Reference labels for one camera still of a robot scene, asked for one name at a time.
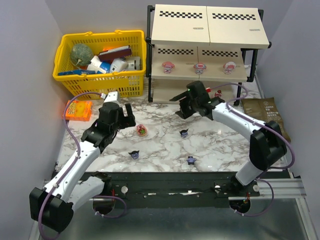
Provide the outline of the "black purple cat toy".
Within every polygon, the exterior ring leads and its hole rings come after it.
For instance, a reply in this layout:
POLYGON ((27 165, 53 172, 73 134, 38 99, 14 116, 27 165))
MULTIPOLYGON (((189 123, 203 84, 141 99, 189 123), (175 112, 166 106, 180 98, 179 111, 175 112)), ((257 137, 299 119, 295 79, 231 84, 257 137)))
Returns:
POLYGON ((180 136, 181 136, 182 138, 185 138, 185 137, 188 136, 188 131, 189 131, 188 128, 187 128, 187 129, 183 129, 183 130, 179 131, 179 134, 180 134, 180 136))

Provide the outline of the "pink bear strawberry toy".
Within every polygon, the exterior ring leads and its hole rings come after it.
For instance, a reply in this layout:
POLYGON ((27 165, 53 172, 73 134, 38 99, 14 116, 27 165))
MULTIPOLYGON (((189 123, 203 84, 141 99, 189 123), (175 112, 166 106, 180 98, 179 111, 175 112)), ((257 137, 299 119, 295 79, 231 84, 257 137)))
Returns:
POLYGON ((148 133, 148 130, 143 124, 139 124, 136 126, 136 132, 138 136, 143 137, 148 133))

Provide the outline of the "red white bear toy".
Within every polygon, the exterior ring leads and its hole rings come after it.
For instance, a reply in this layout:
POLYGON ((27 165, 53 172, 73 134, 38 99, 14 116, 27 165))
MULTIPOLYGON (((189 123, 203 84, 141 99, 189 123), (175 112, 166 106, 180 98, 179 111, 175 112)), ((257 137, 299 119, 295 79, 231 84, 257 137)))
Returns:
POLYGON ((218 97, 218 98, 221 98, 221 97, 222 97, 222 91, 221 91, 221 90, 217 90, 217 91, 214 93, 214 96, 215 96, 215 97, 218 97))

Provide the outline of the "pink round bunny toy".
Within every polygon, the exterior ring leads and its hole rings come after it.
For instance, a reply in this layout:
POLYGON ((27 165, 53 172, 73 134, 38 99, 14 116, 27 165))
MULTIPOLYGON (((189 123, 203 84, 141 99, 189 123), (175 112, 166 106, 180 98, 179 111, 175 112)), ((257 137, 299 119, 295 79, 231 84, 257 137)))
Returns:
POLYGON ((201 75, 207 69, 207 66, 205 64, 203 64, 203 63, 198 62, 198 63, 193 65, 193 69, 194 69, 194 72, 197 75, 201 75))

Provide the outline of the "pink blue-bow bunny toy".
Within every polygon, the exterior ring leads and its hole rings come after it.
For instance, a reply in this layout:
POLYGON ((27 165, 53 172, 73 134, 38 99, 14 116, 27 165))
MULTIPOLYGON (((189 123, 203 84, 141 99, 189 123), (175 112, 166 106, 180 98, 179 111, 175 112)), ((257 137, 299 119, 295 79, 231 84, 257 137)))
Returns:
POLYGON ((175 65, 170 61, 163 62, 161 66, 163 67, 163 72, 165 74, 170 74, 172 70, 175 68, 175 65))

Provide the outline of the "black purple-bow cat toy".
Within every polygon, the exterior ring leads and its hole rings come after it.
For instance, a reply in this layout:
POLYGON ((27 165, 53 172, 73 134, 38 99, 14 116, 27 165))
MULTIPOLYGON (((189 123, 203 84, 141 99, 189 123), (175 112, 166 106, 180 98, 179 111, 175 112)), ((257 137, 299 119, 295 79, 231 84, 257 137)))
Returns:
POLYGON ((132 157, 132 159, 137 160, 139 158, 139 150, 134 150, 132 152, 129 152, 128 154, 132 157))

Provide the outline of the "white pink bunny toy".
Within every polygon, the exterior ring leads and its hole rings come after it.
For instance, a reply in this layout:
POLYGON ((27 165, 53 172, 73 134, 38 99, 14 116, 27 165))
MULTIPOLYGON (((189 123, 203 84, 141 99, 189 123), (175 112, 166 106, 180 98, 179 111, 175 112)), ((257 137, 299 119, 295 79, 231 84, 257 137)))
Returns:
POLYGON ((233 61, 229 61, 223 65, 223 73, 226 75, 230 75, 232 71, 236 68, 236 63, 233 61))

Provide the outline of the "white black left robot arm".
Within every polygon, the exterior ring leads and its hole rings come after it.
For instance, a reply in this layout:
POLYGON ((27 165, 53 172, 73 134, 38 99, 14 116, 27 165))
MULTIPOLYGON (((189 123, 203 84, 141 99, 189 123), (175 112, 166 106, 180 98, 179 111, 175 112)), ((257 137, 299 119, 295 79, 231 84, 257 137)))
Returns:
POLYGON ((79 180, 113 142, 119 130, 135 125, 135 116, 129 103, 124 108, 116 102, 103 103, 98 118, 83 133, 76 151, 64 167, 45 187, 35 187, 29 195, 31 218, 38 222, 40 232, 43 226, 58 233, 63 232, 74 212, 103 192, 108 176, 94 175, 83 183, 79 183, 79 180))

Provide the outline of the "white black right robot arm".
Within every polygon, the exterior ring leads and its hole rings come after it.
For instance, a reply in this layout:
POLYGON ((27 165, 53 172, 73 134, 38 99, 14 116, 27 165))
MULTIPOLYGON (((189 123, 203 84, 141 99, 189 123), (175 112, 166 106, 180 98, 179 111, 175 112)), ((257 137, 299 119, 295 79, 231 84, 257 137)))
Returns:
POLYGON ((285 138, 275 121, 255 119, 234 109, 218 96, 210 97, 199 80, 189 83, 186 88, 171 98, 172 102, 179 102, 180 108, 176 112, 179 117, 187 119, 198 113, 228 126, 249 141, 249 160, 232 177, 232 188, 238 190, 248 186, 287 153, 285 138))

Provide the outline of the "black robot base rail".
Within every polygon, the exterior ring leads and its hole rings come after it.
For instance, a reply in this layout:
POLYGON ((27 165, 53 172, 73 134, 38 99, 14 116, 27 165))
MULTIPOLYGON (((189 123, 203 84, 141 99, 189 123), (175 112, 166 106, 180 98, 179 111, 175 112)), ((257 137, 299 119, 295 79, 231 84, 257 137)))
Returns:
POLYGON ((80 181, 105 181, 102 195, 115 195, 116 208, 228 208, 230 200, 258 197, 256 182, 236 188, 234 172, 87 172, 80 181))

